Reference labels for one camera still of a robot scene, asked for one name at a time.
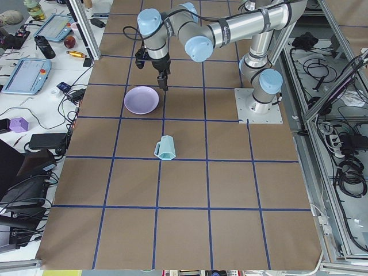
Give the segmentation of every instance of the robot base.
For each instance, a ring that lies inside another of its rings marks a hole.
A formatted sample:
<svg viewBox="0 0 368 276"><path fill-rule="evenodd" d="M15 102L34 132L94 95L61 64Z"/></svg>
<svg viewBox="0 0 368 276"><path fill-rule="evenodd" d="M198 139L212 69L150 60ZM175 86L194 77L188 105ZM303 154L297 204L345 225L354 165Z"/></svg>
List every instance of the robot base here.
<svg viewBox="0 0 368 276"><path fill-rule="evenodd" d="M235 88L235 100L237 108L237 117L240 124L273 124L281 125L283 123L280 108L278 105L271 106L267 114L257 114L246 105L246 98L253 93L254 89Z"/></svg>

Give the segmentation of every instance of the white desk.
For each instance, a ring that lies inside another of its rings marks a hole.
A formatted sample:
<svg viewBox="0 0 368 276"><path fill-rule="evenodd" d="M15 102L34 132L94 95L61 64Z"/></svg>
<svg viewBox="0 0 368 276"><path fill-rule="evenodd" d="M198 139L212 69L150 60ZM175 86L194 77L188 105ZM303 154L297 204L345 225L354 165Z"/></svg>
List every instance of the white desk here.
<svg viewBox="0 0 368 276"><path fill-rule="evenodd" d="M43 10L46 16L50 16L52 13L69 13L66 5L59 5L56 2L46 2L45 0L41 0L40 4L43 7ZM88 18L91 18L92 9L86 9L86 14ZM38 26L29 25L27 30L31 32L29 38L24 43L23 47L20 50L7 50L5 54L0 58L0 75L8 74L10 75L15 68L14 63L17 63L17 60L20 58L44 58L43 54L39 49L36 50L36 44L33 38L33 34L38 29ZM100 44L102 40L102 35L104 32L104 28L98 28L96 26L91 25L92 31L94 32L95 39ZM72 49L75 51L83 52L87 54L86 48L83 44L82 40L77 39L76 35L73 35L76 38L76 46ZM80 59L77 57L72 57L66 54L68 49L64 46L63 41L59 43L53 43L50 41L50 45L56 53L56 57L51 60L52 69L48 75L48 79L44 83L42 89L35 95L21 95L21 94L4 94L0 93L0 114L3 113L6 109L10 107L21 107L28 108L32 110L32 112L39 118L41 124L50 128L55 125L59 125L64 121L64 118L58 113L58 106L60 101L62 100L62 96L59 99L54 99L50 97L50 92L53 88L56 87L60 82L66 82L68 84L73 84L75 80L88 68L83 67L84 59ZM80 80L77 81L77 84L86 85L88 84L89 77L91 75L92 69L89 69L87 73L85 73ZM8 77L0 76L0 84L4 85L7 81ZM85 88L86 86L75 86L73 89ZM24 102L28 97L32 97L32 99L27 100L21 106L20 104ZM70 111L74 111L76 106L71 102L67 101L64 103L65 114ZM13 146L14 143L21 137L22 139L19 143L14 147L20 152L23 152L24 145L29 142L32 134L34 133L56 133L56 132L66 132L66 124L64 122L57 128L53 128L51 130L46 130L39 126L36 119L29 113L28 110L25 109L13 109L0 116L0 119L3 118L17 118L23 117L29 123L28 131L24 133L15 133L8 132L0 135L0 139L7 142L10 146ZM54 169L54 172L57 175L60 175L64 160L57 164L57 168ZM56 187L51 187L48 190L47 198L49 200L53 200L55 195ZM19 250L7 252L0 254L0 262L8 262L15 260L29 260L34 259L36 256L36 252L38 250L40 242L31 242L26 247L22 247Z"/></svg>

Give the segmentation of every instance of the purple box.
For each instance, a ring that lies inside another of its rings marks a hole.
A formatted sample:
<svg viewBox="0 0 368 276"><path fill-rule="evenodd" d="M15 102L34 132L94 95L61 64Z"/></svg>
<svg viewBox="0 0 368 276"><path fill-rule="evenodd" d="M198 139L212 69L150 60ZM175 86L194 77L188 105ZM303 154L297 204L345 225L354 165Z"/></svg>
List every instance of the purple box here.
<svg viewBox="0 0 368 276"><path fill-rule="evenodd" d="M10 120L10 129L15 133L26 132L28 130L28 122L20 117Z"/></svg>

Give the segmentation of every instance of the red ball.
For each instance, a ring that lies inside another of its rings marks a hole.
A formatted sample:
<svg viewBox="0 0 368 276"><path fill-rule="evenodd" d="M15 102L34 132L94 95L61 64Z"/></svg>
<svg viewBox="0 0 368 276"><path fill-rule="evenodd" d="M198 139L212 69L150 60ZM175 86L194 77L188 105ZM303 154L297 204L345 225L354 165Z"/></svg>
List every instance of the red ball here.
<svg viewBox="0 0 368 276"><path fill-rule="evenodd" d="M64 40L64 45L65 47L67 47L68 49L71 49L74 47L75 45L75 38L72 36L67 36Z"/></svg>

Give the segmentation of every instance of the black bottle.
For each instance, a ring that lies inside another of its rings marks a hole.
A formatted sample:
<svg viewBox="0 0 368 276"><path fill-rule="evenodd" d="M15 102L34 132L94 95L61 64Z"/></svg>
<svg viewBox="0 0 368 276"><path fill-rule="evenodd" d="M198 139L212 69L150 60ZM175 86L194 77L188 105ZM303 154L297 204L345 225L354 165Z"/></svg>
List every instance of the black bottle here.
<svg viewBox="0 0 368 276"><path fill-rule="evenodd" d="M44 54L45 58L53 59L56 56L56 53L51 48L50 43L44 36L35 36L34 41L36 45L40 48L41 52Z"/></svg>

